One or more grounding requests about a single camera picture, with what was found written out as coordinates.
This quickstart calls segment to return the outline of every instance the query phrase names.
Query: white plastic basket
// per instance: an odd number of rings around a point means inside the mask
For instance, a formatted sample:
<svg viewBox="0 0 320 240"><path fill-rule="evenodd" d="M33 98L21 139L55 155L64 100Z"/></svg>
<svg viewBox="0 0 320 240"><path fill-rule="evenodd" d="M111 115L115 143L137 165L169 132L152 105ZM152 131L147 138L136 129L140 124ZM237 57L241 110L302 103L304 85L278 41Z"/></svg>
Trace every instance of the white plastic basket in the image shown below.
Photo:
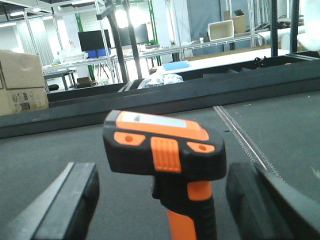
<svg viewBox="0 0 320 240"><path fill-rule="evenodd" d="M208 34L210 41L233 38L235 36L234 21L218 21L209 23Z"/></svg>
<svg viewBox="0 0 320 240"><path fill-rule="evenodd" d="M77 49L66 49L59 52L60 63L72 63L86 60L86 53Z"/></svg>

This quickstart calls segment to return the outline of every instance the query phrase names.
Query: white storage bin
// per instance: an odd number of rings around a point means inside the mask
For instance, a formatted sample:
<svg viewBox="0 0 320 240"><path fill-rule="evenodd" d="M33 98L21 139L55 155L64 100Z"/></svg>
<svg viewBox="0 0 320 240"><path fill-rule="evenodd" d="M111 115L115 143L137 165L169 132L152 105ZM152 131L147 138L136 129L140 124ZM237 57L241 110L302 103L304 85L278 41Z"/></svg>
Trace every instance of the white storage bin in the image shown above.
<svg viewBox="0 0 320 240"><path fill-rule="evenodd" d="M234 22L226 20L209 23L208 34L210 41L233 38L235 36Z"/></svg>

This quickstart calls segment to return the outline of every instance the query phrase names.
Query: cardboard box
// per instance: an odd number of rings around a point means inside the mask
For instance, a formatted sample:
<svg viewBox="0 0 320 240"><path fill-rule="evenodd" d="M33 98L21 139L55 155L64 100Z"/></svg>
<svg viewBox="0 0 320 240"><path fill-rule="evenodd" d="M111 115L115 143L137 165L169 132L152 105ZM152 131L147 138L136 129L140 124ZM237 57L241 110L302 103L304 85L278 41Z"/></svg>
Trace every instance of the cardboard box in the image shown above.
<svg viewBox="0 0 320 240"><path fill-rule="evenodd" d="M78 84L89 84L91 83L91 78L89 76L80 77L77 79Z"/></svg>
<svg viewBox="0 0 320 240"><path fill-rule="evenodd" d="M0 49L0 116L48 107L39 56Z"/></svg>
<svg viewBox="0 0 320 240"><path fill-rule="evenodd" d="M239 9L234 11L235 16L230 16L229 11L225 11L223 13L223 19L224 20L232 20L234 25L234 31L236 34L245 33L247 31L247 25L246 25L246 16L244 12Z"/></svg>

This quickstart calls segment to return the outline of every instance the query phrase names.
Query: orange button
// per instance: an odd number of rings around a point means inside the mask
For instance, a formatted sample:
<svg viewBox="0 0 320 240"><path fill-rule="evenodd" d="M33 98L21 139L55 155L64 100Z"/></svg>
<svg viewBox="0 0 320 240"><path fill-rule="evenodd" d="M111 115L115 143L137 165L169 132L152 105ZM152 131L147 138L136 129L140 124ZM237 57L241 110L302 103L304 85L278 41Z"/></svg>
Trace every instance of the orange button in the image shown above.
<svg viewBox="0 0 320 240"><path fill-rule="evenodd" d="M199 142L188 141L186 143L193 151L198 153L211 153L216 150L215 146L203 144Z"/></svg>
<svg viewBox="0 0 320 240"><path fill-rule="evenodd" d="M139 146L146 139L146 137L141 134L119 131L116 131L113 137L119 144L131 146Z"/></svg>
<svg viewBox="0 0 320 240"><path fill-rule="evenodd" d="M187 184L188 196L192 201L207 200L212 195L209 181L192 181Z"/></svg>
<svg viewBox="0 0 320 240"><path fill-rule="evenodd" d="M178 141L165 137L151 137L154 168L157 171L181 173Z"/></svg>

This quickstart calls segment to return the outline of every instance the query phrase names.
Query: printed label on box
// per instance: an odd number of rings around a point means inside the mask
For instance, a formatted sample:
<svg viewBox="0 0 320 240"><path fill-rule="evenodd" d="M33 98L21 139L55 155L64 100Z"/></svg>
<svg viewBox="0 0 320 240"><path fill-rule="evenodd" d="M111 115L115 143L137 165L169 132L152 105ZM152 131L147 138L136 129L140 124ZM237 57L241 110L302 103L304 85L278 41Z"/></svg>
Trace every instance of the printed label on box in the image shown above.
<svg viewBox="0 0 320 240"><path fill-rule="evenodd" d="M34 93L32 91L14 93L11 96L12 105L17 113L30 109L35 109L41 106L41 101L35 100Z"/></svg>

